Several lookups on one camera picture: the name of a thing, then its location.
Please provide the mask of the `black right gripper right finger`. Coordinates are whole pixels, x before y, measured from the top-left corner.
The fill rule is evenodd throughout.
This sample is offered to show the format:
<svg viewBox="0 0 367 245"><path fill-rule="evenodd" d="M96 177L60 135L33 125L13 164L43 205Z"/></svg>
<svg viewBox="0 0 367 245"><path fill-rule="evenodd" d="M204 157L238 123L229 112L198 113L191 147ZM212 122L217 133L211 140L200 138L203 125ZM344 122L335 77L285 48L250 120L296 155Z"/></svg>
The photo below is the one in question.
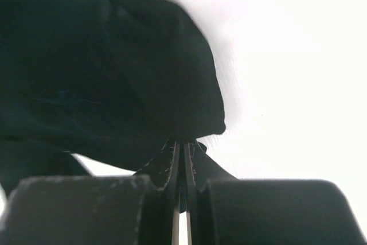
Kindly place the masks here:
<svg viewBox="0 0 367 245"><path fill-rule="evenodd" d="M183 147L190 244L364 244L341 190L325 180L238 180L197 143Z"/></svg>

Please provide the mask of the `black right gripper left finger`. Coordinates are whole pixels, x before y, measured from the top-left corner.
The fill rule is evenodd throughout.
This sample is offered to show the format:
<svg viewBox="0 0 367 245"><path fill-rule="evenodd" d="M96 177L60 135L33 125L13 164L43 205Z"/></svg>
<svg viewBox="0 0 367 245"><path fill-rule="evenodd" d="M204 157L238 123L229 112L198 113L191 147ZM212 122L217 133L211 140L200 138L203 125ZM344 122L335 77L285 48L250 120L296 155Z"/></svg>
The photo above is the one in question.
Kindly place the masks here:
<svg viewBox="0 0 367 245"><path fill-rule="evenodd" d="M1 219L2 244L177 244L179 143L131 177L23 180Z"/></svg>

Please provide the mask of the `black t shirt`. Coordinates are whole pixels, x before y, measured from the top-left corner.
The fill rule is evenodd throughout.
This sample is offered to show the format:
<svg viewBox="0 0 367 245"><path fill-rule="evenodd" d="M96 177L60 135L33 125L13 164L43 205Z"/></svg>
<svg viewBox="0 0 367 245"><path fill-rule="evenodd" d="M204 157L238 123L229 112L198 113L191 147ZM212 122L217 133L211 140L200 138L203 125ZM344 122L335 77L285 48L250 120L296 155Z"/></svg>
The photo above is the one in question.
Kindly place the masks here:
<svg viewBox="0 0 367 245"><path fill-rule="evenodd" d="M209 43L171 0L1 0L1 187L137 171L169 137L225 131Z"/></svg>

